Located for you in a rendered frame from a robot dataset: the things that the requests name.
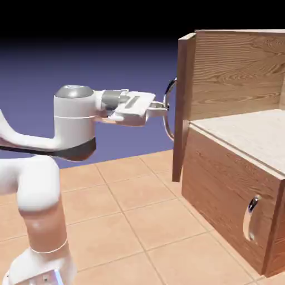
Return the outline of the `light wood cabinet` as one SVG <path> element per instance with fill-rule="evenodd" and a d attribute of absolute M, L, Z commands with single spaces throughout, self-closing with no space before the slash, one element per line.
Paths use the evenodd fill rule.
<path fill-rule="evenodd" d="M 191 129 L 285 177 L 285 30 L 196 32 Z"/>

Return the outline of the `tall wooden cabinet door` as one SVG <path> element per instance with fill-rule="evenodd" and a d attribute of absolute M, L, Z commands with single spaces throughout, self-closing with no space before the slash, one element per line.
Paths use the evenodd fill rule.
<path fill-rule="evenodd" d="M 173 182 L 180 181 L 186 142 L 189 132 L 195 63 L 195 47 L 195 32 L 183 36 L 178 40 L 172 172 Z"/>

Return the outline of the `long curved metal handle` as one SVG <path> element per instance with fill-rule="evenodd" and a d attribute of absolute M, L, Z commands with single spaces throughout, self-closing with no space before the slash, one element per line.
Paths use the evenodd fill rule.
<path fill-rule="evenodd" d="M 176 85 L 176 82 L 177 82 L 176 77 L 170 81 L 170 83 L 168 84 L 168 86 L 166 88 L 165 95 L 163 98 L 163 105 L 164 105 L 164 108 L 166 109 L 166 113 L 163 116 L 164 129 L 165 129 L 167 136 L 169 137 L 169 139 L 171 141 L 174 141 L 174 134 L 171 131 L 171 128 L 169 126 L 169 120 L 168 120 L 168 112 L 170 109 L 169 97 L 170 97 L 170 94 L 171 94 L 174 86 Z"/>

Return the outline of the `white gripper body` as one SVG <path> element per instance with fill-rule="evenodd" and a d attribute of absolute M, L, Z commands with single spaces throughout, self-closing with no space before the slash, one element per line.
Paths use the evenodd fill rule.
<path fill-rule="evenodd" d="M 119 103 L 108 119 L 118 125 L 143 126 L 155 94 L 131 91 L 119 96 Z"/>

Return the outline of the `wide wooden cabinet door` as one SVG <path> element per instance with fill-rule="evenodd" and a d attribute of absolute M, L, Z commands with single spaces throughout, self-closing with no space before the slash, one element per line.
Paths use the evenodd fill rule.
<path fill-rule="evenodd" d="M 189 131 L 183 167 L 183 197 L 261 275 L 285 271 L 285 177 L 263 168 L 197 130 Z M 244 212 L 262 199 L 243 235 Z"/>

